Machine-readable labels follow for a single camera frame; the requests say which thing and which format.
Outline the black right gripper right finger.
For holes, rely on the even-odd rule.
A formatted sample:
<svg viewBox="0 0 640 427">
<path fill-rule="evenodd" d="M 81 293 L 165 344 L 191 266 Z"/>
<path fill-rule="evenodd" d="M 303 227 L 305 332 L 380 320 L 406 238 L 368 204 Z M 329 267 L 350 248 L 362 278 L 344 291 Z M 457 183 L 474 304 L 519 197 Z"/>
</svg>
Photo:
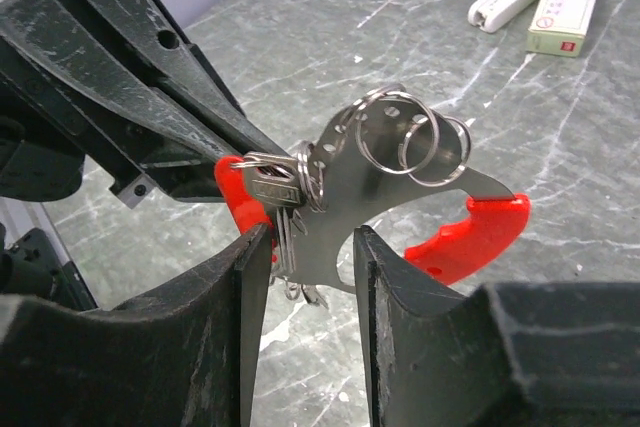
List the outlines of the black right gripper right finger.
<svg viewBox="0 0 640 427">
<path fill-rule="evenodd" d="M 374 426 L 635 426 L 639 286 L 484 284 L 464 296 L 355 231 Z"/>
</svg>

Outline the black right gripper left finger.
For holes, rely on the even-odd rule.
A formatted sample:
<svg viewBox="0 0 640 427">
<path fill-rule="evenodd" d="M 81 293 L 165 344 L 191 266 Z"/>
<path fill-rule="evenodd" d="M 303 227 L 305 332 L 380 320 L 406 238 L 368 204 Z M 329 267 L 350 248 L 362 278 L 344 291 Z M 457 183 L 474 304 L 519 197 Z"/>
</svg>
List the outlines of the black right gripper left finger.
<svg viewBox="0 0 640 427">
<path fill-rule="evenodd" d="M 110 309 L 1 297 L 5 426 L 247 426 L 271 269 L 256 226 Z"/>
</svg>

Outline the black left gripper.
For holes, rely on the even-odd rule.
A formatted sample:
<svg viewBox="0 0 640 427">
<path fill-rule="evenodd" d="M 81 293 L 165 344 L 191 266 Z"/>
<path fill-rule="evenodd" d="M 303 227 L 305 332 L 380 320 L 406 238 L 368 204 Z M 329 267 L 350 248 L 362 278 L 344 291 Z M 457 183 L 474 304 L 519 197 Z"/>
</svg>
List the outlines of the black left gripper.
<svg viewBox="0 0 640 427">
<path fill-rule="evenodd" d="M 87 159 L 127 203 L 217 202 L 218 159 L 283 149 L 161 0 L 1 0 L 1 192 L 53 201 Z"/>
</svg>

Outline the red usb stick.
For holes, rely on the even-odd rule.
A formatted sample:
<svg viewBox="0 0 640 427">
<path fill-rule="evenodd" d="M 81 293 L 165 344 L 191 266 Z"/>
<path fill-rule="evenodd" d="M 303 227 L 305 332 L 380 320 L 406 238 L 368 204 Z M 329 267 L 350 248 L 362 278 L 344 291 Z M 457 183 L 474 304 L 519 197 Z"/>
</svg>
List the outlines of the red usb stick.
<svg viewBox="0 0 640 427">
<path fill-rule="evenodd" d="M 214 178 L 238 230 L 258 224 L 271 229 L 278 275 L 295 267 L 292 219 L 306 202 L 296 159 L 287 155 L 250 152 L 225 156 L 216 163 Z"/>
</svg>

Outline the red handled metal key holder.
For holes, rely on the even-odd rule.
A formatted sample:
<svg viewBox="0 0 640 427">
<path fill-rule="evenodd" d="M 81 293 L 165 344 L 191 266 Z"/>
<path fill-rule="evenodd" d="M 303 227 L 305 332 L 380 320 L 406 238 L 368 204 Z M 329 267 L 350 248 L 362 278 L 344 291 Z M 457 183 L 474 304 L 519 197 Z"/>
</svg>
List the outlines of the red handled metal key holder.
<svg viewBox="0 0 640 427">
<path fill-rule="evenodd" d="M 450 285 L 500 256 L 524 231 L 531 202 L 468 165 L 467 125 L 429 108 L 399 84 L 374 89 L 338 112 L 297 158 L 305 204 L 282 221 L 275 276 L 323 303 L 317 289 L 352 293 L 338 272 L 338 254 L 354 230 L 411 201 L 459 190 L 467 217 L 445 224 L 404 258 Z"/>
</svg>

